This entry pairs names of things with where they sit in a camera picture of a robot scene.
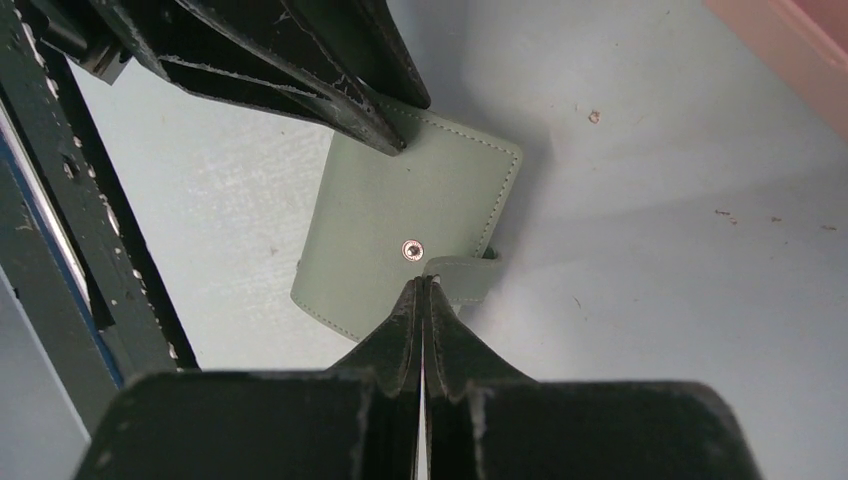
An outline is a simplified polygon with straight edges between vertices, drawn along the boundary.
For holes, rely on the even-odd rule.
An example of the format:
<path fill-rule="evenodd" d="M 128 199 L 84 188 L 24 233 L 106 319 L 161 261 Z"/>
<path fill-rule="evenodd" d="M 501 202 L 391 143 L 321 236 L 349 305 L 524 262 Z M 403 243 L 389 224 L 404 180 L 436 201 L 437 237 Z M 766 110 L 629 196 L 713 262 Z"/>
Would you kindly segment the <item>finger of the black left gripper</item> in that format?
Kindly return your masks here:
<path fill-rule="evenodd" d="M 297 79 L 278 88 L 310 103 L 372 110 L 376 92 L 426 109 L 431 96 L 385 1 L 283 1 L 278 21 L 304 34 Z"/>
<path fill-rule="evenodd" d="M 278 90 L 297 79 L 304 36 L 278 21 L 283 1 L 97 1 L 95 11 L 140 65 L 201 98 L 329 127 L 382 153 L 405 149 L 374 92 L 372 110 L 310 103 Z"/>

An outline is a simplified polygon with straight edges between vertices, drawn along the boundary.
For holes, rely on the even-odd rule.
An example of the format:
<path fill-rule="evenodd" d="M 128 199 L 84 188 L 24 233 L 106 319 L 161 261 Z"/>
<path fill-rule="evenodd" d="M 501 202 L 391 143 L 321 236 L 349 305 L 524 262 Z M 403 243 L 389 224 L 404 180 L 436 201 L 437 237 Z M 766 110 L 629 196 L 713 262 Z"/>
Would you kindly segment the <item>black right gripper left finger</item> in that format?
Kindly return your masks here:
<path fill-rule="evenodd" d="M 160 372 L 119 392 L 79 479 L 412 479 L 423 281 L 324 370 Z"/>

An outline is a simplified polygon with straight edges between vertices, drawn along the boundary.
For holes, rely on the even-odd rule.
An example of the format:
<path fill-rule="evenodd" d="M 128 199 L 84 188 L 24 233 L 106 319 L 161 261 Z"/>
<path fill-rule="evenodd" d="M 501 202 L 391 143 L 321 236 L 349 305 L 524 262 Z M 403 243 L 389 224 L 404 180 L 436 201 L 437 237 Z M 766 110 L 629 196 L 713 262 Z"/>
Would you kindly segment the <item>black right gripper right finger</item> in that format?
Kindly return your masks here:
<path fill-rule="evenodd" d="M 730 406 L 691 381 L 533 379 L 422 282 L 433 479 L 758 479 Z"/>

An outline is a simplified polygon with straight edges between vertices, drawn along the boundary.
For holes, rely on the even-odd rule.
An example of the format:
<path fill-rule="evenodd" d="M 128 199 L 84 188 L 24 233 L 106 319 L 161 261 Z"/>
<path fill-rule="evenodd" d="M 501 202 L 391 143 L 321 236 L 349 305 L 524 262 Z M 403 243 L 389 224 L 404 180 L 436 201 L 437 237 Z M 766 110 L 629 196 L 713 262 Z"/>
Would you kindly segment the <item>pink oval tray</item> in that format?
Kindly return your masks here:
<path fill-rule="evenodd" d="M 704 5 L 842 139 L 847 138 L 847 3 L 711 0 Z"/>

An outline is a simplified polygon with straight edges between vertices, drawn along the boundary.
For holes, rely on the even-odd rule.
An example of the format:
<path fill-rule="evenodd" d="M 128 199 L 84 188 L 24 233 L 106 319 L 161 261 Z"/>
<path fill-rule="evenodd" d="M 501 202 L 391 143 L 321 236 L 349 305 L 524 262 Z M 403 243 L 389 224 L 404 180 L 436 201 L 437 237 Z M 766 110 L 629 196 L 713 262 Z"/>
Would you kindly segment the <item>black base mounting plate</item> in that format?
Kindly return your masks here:
<path fill-rule="evenodd" d="M 71 69 L 127 57 L 87 1 L 1 5 L 1 267 L 85 432 L 128 381 L 197 367 Z"/>

